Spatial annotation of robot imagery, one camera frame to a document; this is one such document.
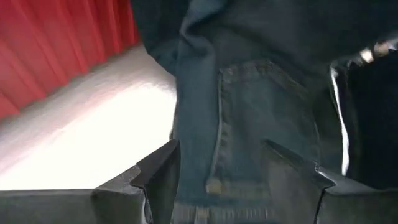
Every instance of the white floor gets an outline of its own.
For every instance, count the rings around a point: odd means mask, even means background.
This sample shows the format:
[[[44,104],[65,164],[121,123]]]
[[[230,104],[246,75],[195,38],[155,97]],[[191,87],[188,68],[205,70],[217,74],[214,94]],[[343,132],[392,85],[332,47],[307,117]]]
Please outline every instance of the white floor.
[[[136,47],[0,123],[0,190],[101,185],[166,143],[174,78]]]

